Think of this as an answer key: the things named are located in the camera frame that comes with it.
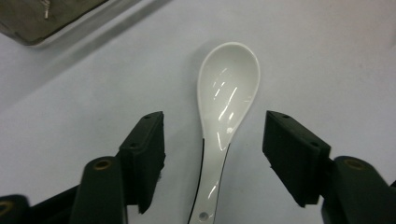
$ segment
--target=white surface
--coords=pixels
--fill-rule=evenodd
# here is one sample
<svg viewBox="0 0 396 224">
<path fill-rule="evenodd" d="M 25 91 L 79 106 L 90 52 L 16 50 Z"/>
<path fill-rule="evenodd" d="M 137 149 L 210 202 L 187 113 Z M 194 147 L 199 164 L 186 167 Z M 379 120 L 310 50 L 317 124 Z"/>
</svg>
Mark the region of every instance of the white surface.
<svg viewBox="0 0 396 224">
<path fill-rule="evenodd" d="M 204 59 L 197 82 L 205 141 L 199 187 L 189 223 L 211 224 L 215 221 L 229 145 L 259 88 L 259 61 L 248 46 L 236 42 L 221 44 Z"/>
<path fill-rule="evenodd" d="M 146 4 L 43 49 L 0 35 L 0 195 L 35 204 L 75 186 L 87 162 L 115 155 L 142 116 L 162 110 L 163 177 L 147 213 L 130 207 L 129 218 L 187 223 L 202 152 L 198 70 L 228 41 L 256 53 L 262 80 L 229 149 L 217 224 L 322 223 L 320 205 L 298 207 L 262 154 L 266 110 L 299 120 L 332 158 L 358 157 L 396 179 L 395 1 Z"/>
</svg>

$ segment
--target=spoon bowl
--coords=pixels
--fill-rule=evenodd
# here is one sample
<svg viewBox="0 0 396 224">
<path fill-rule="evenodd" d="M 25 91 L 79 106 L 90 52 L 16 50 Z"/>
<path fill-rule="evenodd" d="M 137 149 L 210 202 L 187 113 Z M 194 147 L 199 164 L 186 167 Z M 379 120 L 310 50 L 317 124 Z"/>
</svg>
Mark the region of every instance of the spoon bowl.
<svg viewBox="0 0 396 224">
<path fill-rule="evenodd" d="M 201 66 L 197 91 L 204 153 L 190 224 L 214 222 L 228 147 L 253 102 L 259 83 L 257 57 L 240 43 L 216 47 Z"/>
</svg>

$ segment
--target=white table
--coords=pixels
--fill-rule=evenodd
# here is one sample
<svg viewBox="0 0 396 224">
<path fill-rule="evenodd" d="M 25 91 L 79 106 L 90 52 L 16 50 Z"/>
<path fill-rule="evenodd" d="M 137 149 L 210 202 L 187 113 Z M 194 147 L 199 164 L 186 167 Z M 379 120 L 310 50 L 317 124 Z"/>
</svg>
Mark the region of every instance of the white table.
<svg viewBox="0 0 396 224">
<path fill-rule="evenodd" d="M 262 83 L 229 150 L 216 223 L 322 223 L 321 203 L 300 208 L 262 154 L 265 112 L 294 117 L 332 159 L 363 159 L 392 183 L 395 11 L 392 0 L 144 0 L 44 48 L 0 35 L 0 195 L 36 204 L 77 185 L 87 162 L 114 156 L 161 110 L 163 177 L 147 213 L 131 206 L 129 219 L 186 224 L 202 152 L 198 70 L 216 45 L 238 41 L 259 57 Z"/>
</svg>

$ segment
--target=white ceramic spoon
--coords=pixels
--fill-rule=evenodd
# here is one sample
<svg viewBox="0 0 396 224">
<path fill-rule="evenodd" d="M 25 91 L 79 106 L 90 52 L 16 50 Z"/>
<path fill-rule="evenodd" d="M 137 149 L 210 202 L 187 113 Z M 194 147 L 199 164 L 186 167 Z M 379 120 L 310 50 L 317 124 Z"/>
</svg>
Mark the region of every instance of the white ceramic spoon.
<svg viewBox="0 0 396 224">
<path fill-rule="evenodd" d="M 204 155 L 189 224 L 214 222 L 228 147 L 250 108 L 259 83 L 259 62 L 254 53 L 240 43 L 216 47 L 201 66 L 198 106 L 204 133 Z"/>
</svg>

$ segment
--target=small metal object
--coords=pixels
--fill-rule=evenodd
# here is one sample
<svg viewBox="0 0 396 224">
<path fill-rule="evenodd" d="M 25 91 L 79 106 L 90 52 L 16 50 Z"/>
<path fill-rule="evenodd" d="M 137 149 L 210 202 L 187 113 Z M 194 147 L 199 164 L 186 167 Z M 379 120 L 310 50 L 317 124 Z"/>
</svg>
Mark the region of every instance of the small metal object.
<svg viewBox="0 0 396 224">
<path fill-rule="evenodd" d="M 44 19 L 49 18 L 49 12 L 50 12 L 50 0 L 40 0 L 41 4 L 44 6 Z"/>
</svg>

